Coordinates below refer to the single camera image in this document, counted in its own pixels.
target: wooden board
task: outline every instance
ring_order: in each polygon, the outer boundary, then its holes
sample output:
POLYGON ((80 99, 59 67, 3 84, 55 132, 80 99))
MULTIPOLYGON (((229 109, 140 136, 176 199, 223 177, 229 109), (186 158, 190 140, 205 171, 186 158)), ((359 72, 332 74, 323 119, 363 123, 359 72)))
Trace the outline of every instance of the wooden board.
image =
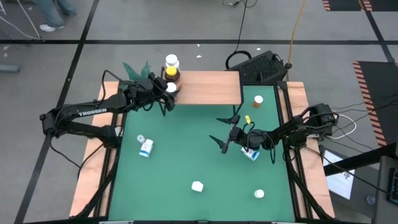
MULTIPOLYGON (((287 89, 289 92, 293 116, 301 114, 302 111, 308 107, 304 84, 302 82, 288 82, 287 89)), ((287 121, 287 110, 282 90, 279 90, 279 95, 284 121, 287 121)), ((307 139, 307 147, 319 152, 318 142, 315 139, 307 139)), ((327 212, 327 214, 329 214, 331 217, 334 217, 335 213, 331 204, 321 157, 317 153, 312 152, 307 148, 301 149, 300 153, 303 162, 305 181, 307 182, 307 189, 311 192, 315 200, 317 200, 319 205, 327 212)), ((299 199, 298 204, 300 207, 300 214, 301 217, 305 218, 306 214, 303 195, 298 187, 296 187, 296 189, 297 197, 299 199)), ((317 214, 314 211, 312 213, 313 217, 317 218, 317 214)))
MULTIPOLYGON (((106 96, 105 99, 109 98, 111 95, 116 94, 118 92, 119 82, 105 82, 106 96)), ((98 99, 101 99, 103 96, 103 90, 101 88, 99 92, 98 99)), ((102 127, 104 125, 111 124, 112 113, 103 113, 97 114, 93 117, 93 126, 102 127)), ((89 139, 87 141, 86 151, 84 155, 84 159, 88 157, 98 146, 100 146, 102 142, 97 139, 89 139)), ((102 147, 96 154, 94 154, 89 160, 87 160, 86 164, 80 171, 80 176, 77 182, 75 196, 73 198, 72 207, 70 209, 70 216, 76 215, 83 210, 86 204, 93 197, 94 193, 97 191, 100 185, 101 171, 104 164, 105 158, 105 148, 102 147)), ((107 198, 109 195, 109 188, 103 195, 103 202, 107 202, 107 198)), ((101 215, 105 214, 105 209, 102 209, 100 212, 101 215)))
MULTIPOLYGON (((105 82, 106 97, 117 93, 118 83, 117 82, 105 82)), ((308 107, 307 96, 305 94, 304 84, 302 82, 288 82, 288 90, 290 97, 290 104, 292 105, 293 115, 300 114, 306 107, 308 107)), ((282 111, 284 115, 284 120, 287 121, 287 113, 283 98, 283 92, 280 90, 281 94, 280 100, 282 105, 282 111)), ((99 98, 102 96, 102 89, 99 94, 99 98)), ((94 116, 93 125, 104 126, 111 124, 112 114, 98 114, 94 116)), ((101 142, 98 139, 89 139, 87 142, 85 157, 91 154, 101 142)), ((309 139, 307 141, 307 146, 311 149, 318 150, 317 141, 314 139, 309 139)), ((90 201, 93 194, 98 189, 100 182, 100 175, 102 171, 102 166, 104 162, 105 150, 99 150, 82 168, 80 178, 75 191, 75 197, 73 199, 72 207, 70 210, 70 215, 76 215, 79 213, 83 207, 90 201)), ((326 177, 323 171, 322 160, 318 154, 308 150, 301 150, 305 180, 307 181, 307 187, 317 202, 322 206, 322 208, 334 217, 333 207, 331 205, 330 194, 328 186, 326 184, 326 177)), ((302 195, 297 189, 298 202, 300 207, 300 214, 305 217, 305 207, 302 199, 302 195)), ((103 196, 103 208, 100 211, 100 215, 105 215, 107 198, 109 195, 109 189, 104 193, 103 196)))
POLYGON ((176 104, 240 105, 239 72, 183 71, 176 104))

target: black and orange striped tape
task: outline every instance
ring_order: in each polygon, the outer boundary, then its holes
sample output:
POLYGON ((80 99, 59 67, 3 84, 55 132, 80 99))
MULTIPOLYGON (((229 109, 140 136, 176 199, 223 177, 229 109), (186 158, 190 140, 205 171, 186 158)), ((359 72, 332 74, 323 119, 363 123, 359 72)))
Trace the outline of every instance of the black and orange striped tape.
POLYGON ((377 113, 373 110, 374 105, 371 99, 371 95, 369 94, 368 86, 366 85, 361 66, 357 61, 354 61, 353 65, 356 78, 358 79, 359 88, 361 89, 362 97, 365 101, 365 107, 366 109, 368 109, 368 115, 369 119, 371 120, 374 135, 376 136, 376 141, 379 146, 385 146, 387 144, 386 139, 384 138, 379 119, 377 118, 377 113))
MULTIPOLYGON (((330 11, 330 3, 329 0, 322 0, 323 7, 326 11, 330 11)), ((373 11, 372 4, 370 0, 358 0, 359 6, 361 7, 361 11, 373 11)))

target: black mat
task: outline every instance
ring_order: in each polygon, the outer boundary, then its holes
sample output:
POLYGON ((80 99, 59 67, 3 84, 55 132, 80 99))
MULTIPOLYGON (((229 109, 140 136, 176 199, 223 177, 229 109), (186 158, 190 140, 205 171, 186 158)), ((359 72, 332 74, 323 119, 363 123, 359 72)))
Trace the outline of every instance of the black mat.
POLYGON ((359 65, 373 107, 380 108, 390 103, 390 106, 376 110, 376 114, 385 142, 387 144, 394 143, 397 141, 398 134, 398 96, 386 97, 398 95, 398 65, 386 62, 359 62, 359 65))
POLYGON ((323 0, 323 5, 327 11, 398 11, 396 0, 323 0))

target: white cube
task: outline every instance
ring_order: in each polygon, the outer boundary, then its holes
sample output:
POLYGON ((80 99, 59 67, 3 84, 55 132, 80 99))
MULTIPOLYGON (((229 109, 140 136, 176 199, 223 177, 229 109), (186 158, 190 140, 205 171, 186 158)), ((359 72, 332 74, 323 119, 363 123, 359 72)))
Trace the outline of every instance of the white cube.
POLYGON ((192 183, 192 190, 201 192, 203 190, 203 183, 201 183, 200 181, 194 181, 192 183))

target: white sneaker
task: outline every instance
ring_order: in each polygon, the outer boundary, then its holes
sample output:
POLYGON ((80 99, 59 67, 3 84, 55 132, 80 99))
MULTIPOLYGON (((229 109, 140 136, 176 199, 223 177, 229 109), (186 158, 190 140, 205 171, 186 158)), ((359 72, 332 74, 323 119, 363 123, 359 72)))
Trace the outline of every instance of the white sneaker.
POLYGON ((61 27, 50 27, 49 25, 47 25, 47 24, 42 24, 42 25, 40 25, 40 29, 42 30, 42 31, 44 31, 44 32, 53 32, 54 30, 56 30, 56 29, 62 29, 62 28, 64 28, 65 26, 61 26, 61 27))

